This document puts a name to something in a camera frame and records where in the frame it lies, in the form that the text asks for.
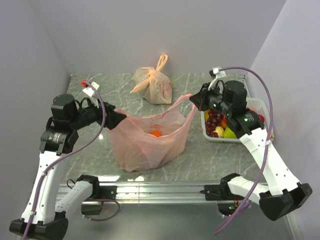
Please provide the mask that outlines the pink plastic bag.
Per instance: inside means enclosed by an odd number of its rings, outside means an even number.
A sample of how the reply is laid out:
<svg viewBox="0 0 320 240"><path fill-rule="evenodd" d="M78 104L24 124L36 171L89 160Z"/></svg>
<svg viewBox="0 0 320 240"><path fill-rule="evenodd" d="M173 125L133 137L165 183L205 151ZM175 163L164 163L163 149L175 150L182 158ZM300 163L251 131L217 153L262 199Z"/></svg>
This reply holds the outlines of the pink plastic bag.
<svg viewBox="0 0 320 240"><path fill-rule="evenodd" d="M191 123L197 111L192 105L187 116L179 105L190 94L181 95L166 111L135 117L128 115L116 128L108 131L115 160L127 172L159 168L176 158L185 150ZM150 132L159 131L156 137Z"/></svg>

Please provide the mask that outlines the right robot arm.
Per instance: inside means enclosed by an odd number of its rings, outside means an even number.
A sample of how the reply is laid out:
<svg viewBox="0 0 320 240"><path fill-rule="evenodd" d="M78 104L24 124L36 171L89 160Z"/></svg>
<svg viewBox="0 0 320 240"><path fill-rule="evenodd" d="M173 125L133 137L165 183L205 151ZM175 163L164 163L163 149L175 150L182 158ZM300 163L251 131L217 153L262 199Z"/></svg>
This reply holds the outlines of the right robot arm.
<svg viewBox="0 0 320 240"><path fill-rule="evenodd" d="M231 200L235 196L259 205L271 221L300 208L313 190L301 183L288 169L279 153L267 138L270 136L258 114L247 107L247 90L239 81L228 81L220 88L205 83L190 98L199 111L215 110L226 118L226 124L236 138L247 148L258 167L263 171L266 185L254 184L237 173L220 180L219 190L212 194Z"/></svg>

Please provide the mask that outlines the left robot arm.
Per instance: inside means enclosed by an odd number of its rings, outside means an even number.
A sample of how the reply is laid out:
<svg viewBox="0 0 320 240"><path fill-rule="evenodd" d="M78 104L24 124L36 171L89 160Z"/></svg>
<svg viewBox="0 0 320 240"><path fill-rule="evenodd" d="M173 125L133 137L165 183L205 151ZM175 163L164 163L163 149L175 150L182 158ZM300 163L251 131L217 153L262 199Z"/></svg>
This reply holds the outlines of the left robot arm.
<svg viewBox="0 0 320 240"><path fill-rule="evenodd" d="M40 138L39 165L28 204L21 217L9 226L10 232L23 240L62 240L68 229L68 218L81 209L84 201L104 201L99 179L91 175L81 175L67 195L57 201L66 160L76 154L78 130L93 123L112 130L127 117L107 102L93 103L88 97L82 102L71 94L53 99L52 116Z"/></svg>

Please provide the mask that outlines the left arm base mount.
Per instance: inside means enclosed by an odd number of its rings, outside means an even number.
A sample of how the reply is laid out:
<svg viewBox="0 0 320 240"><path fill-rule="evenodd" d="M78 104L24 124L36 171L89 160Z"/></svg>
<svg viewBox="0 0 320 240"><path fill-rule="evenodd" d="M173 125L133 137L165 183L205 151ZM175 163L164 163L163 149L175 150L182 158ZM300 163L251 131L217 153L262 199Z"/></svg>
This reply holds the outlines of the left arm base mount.
<svg viewBox="0 0 320 240"><path fill-rule="evenodd" d="M103 211L104 202L101 200L116 200L117 186L105 185L99 188L99 192L96 196L87 198L81 204L81 213L84 216L98 216Z"/></svg>

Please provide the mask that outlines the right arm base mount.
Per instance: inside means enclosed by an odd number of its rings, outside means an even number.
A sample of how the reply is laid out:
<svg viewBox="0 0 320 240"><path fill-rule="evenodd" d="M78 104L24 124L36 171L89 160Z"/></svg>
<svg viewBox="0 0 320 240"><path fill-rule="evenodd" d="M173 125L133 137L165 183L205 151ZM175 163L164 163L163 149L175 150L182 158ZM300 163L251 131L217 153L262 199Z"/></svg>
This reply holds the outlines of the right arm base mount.
<svg viewBox="0 0 320 240"><path fill-rule="evenodd" d="M216 201L218 211L223 217L231 216L240 206L244 197L235 195L222 184L206 184L200 191L206 201Z"/></svg>

